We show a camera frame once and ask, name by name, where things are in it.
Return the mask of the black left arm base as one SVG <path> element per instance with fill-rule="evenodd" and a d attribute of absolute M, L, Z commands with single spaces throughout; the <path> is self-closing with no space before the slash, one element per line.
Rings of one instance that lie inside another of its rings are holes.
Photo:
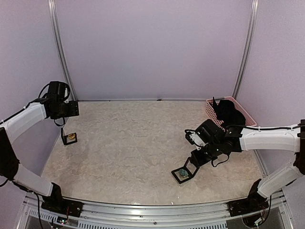
<path fill-rule="evenodd" d="M 52 185 L 51 195 L 42 196 L 42 209 L 66 215 L 68 217 L 73 216 L 79 218 L 83 209 L 83 203 L 63 198 L 60 186 L 53 182 Z"/>

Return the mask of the black t-shirt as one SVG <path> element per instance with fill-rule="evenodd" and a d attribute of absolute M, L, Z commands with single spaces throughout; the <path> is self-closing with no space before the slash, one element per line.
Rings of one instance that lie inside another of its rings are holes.
<path fill-rule="evenodd" d="M 235 108 L 232 101 L 220 100 L 217 104 L 215 98 L 213 97 L 212 108 L 216 114 L 217 120 L 223 121 L 221 128 L 229 129 L 234 127 L 238 131 L 241 131 L 242 127 L 245 126 L 245 116 Z"/>

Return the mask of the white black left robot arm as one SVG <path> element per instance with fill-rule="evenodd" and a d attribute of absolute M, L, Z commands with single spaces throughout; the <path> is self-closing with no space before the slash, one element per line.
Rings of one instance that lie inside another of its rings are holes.
<path fill-rule="evenodd" d="M 61 197 L 60 187 L 22 165 L 13 144 L 40 122 L 48 119 L 65 121 L 78 116 L 78 102 L 70 100 L 70 94 L 67 83 L 51 81 L 43 87 L 37 98 L 0 122 L 0 175 L 26 191 L 48 198 L 49 206 L 56 212 L 62 212 L 67 207 L 66 200 Z"/>

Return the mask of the teal round brooch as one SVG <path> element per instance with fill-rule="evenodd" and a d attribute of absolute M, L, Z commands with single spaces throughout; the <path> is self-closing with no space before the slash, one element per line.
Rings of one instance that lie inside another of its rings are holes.
<path fill-rule="evenodd" d="M 180 170 L 178 171 L 178 174 L 179 174 L 179 176 L 180 176 L 181 178 L 186 178 L 186 177 L 188 177 L 188 172 L 187 172 L 185 169 L 180 169 Z"/>

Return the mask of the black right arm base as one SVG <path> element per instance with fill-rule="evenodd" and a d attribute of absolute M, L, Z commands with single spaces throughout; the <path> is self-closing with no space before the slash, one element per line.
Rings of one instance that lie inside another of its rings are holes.
<path fill-rule="evenodd" d="M 231 217 L 248 214 L 269 207 L 267 198 L 262 197 L 257 192 L 260 181 L 261 179 L 258 179 L 253 183 L 246 198 L 229 201 L 227 203 Z"/>

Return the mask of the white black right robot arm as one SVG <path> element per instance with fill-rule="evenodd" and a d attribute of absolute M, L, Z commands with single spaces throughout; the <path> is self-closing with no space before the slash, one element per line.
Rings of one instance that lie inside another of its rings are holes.
<path fill-rule="evenodd" d="M 190 163 L 196 168 L 212 162 L 218 156 L 248 150 L 284 150 L 295 153 L 295 160 L 253 185 L 254 193 L 244 200 L 244 208 L 255 211 L 262 198 L 294 182 L 305 174 L 305 121 L 282 127 L 251 127 L 228 125 L 219 128 L 211 119 L 206 120 L 191 135 L 198 148 L 191 153 Z"/>

